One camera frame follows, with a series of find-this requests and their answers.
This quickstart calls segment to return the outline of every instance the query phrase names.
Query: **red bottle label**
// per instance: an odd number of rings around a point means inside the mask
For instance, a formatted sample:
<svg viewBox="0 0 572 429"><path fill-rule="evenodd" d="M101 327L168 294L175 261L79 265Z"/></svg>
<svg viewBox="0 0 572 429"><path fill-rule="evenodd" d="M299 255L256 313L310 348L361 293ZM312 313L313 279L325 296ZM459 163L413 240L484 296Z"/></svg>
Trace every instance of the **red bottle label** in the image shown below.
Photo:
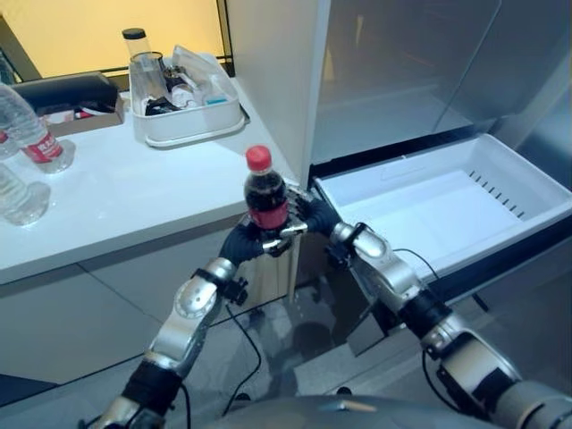
<svg viewBox="0 0 572 429"><path fill-rule="evenodd" d="M286 222L288 218L288 201L284 201L281 206L272 210L259 212L258 210L249 209L248 212L252 220L263 230L273 230Z"/></svg>
<svg viewBox="0 0 572 429"><path fill-rule="evenodd" d="M57 158L63 152L63 147L48 132L38 143L26 146L23 151L36 164L44 164Z"/></svg>

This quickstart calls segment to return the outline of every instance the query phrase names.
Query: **refrigerator drawer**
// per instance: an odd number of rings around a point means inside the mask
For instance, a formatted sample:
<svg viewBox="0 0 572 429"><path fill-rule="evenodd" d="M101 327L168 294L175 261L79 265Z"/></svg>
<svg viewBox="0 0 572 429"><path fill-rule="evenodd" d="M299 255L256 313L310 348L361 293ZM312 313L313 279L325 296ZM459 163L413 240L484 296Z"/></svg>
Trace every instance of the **refrigerator drawer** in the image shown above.
<svg viewBox="0 0 572 429"><path fill-rule="evenodd" d="M315 182L345 222L367 223L440 277L572 215L570 191L488 134ZM434 280L418 257L400 257Z"/></svg>

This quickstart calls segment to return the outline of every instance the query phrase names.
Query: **water bottle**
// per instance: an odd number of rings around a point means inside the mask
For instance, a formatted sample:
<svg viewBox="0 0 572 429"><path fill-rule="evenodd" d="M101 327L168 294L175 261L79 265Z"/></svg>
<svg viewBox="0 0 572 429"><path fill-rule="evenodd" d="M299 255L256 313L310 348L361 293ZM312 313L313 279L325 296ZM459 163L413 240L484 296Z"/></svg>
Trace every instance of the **water bottle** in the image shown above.
<svg viewBox="0 0 572 429"><path fill-rule="evenodd" d="M0 164L0 215L14 225L35 222L47 210L50 188L39 181L26 186Z"/></svg>
<svg viewBox="0 0 572 429"><path fill-rule="evenodd" d="M6 131L0 130L0 159L9 158L18 152L19 148L14 139L9 139Z"/></svg>
<svg viewBox="0 0 572 429"><path fill-rule="evenodd" d="M272 168L266 146L253 146L246 153L250 175L244 197L254 223L263 230L276 230L288 221L288 199L282 176Z"/></svg>
<svg viewBox="0 0 572 429"><path fill-rule="evenodd" d="M65 170L72 164L75 146L60 144L33 109L12 88L0 85L0 128L43 172Z"/></svg>

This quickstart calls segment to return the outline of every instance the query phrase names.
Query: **white container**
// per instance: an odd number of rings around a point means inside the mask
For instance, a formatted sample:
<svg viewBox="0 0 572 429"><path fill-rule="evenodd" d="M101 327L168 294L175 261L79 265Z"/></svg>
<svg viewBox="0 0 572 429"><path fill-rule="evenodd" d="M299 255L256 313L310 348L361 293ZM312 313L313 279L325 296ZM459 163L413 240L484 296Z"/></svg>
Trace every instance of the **white container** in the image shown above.
<svg viewBox="0 0 572 429"><path fill-rule="evenodd" d="M244 116L240 110L238 93L234 90L231 80L215 57L209 54L200 55L221 69L223 79L226 80L223 82L223 89L228 101L156 116L139 114L132 106L133 127L138 140L153 147L169 147L210 139L242 128ZM169 59L165 58L164 62L168 64Z"/></svg>
<svg viewBox="0 0 572 429"><path fill-rule="evenodd" d="M443 275L572 214L570 191L488 134L317 183L345 222ZM400 257L432 280L423 261Z"/></svg>

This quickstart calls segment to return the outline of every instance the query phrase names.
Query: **wall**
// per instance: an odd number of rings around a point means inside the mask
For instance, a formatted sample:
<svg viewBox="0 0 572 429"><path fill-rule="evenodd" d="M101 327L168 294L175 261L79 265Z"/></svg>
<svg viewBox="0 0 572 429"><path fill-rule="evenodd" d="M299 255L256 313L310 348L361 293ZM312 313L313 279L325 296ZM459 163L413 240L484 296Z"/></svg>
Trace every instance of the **wall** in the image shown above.
<svg viewBox="0 0 572 429"><path fill-rule="evenodd" d="M0 13L43 77L127 65L121 30L142 27L151 48L175 43L223 54L216 0L0 0Z"/></svg>

